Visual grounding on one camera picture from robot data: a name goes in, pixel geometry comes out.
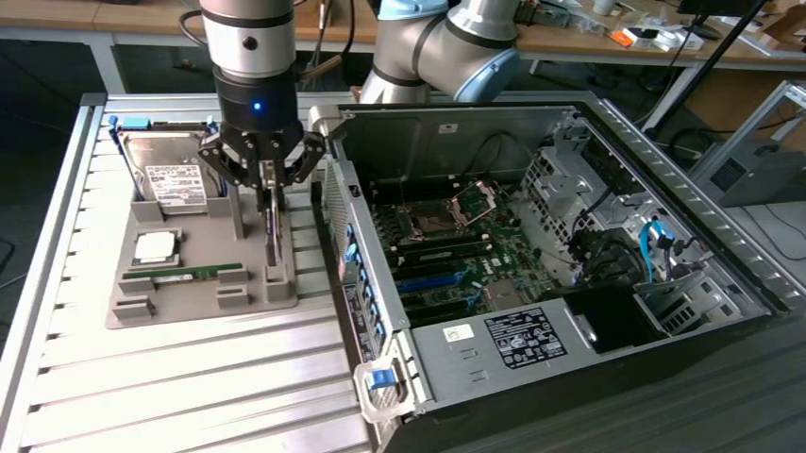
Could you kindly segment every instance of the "warning label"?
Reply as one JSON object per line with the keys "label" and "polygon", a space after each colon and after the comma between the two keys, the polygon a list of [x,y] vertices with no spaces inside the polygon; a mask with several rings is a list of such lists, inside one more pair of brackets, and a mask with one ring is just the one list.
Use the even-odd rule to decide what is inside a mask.
{"label": "warning label", "polygon": [[151,165],[145,167],[145,173],[160,206],[169,208],[207,203],[198,165]]}
{"label": "warning label", "polygon": [[543,309],[484,320],[503,364],[516,369],[568,354]]}

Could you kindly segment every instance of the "motherboard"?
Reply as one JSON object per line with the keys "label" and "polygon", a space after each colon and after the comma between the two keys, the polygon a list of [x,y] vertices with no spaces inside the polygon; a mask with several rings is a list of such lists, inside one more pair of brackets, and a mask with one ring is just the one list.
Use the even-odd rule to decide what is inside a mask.
{"label": "motherboard", "polygon": [[552,288],[510,192],[479,180],[450,198],[371,206],[414,327],[520,307]]}

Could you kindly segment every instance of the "metal slat surface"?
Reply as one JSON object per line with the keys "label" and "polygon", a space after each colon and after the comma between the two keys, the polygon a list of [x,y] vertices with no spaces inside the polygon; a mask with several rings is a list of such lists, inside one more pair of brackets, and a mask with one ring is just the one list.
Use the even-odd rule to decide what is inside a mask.
{"label": "metal slat surface", "polygon": [[[300,116],[346,96],[302,95]],[[104,119],[203,122],[214,96],[119,96]],[[300,305],[108,330],[132,184],[104,128],[37,358],[20,448],[32,452],[368,451],[308,187],[290,190]]]}

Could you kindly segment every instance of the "hard drive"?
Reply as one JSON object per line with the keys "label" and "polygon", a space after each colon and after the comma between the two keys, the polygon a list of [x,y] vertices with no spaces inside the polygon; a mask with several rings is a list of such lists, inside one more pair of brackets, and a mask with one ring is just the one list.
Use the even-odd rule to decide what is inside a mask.
{"label": "hard drive", "polygon": [[222,196],[223,183],[199,158],[198,132],[125,132],[125,159],[144,201],[156,201],[163,213],[207,212],[207,199]]}

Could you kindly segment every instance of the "green circuit board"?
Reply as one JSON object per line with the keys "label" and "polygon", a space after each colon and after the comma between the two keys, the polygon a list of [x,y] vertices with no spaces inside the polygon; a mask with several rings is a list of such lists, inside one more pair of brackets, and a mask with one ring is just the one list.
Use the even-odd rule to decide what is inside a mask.
{"label": "green circuit board", "polygon": [[[414,326],[534,303],[552,288],[515,212],[494,191],[471,187],[450,199],[374,205],[371,209]],[[462,223],[474,219],[468,225]],[[411,255],[402,252],[407,247],[424,250],[414,253],[416,258],[435,257],[436,262],[412,264]],[[459,257],[447,257],[444,250],[459,251]],[[458,284],[400,291],[400,284],[455,274],[460,274]]]}

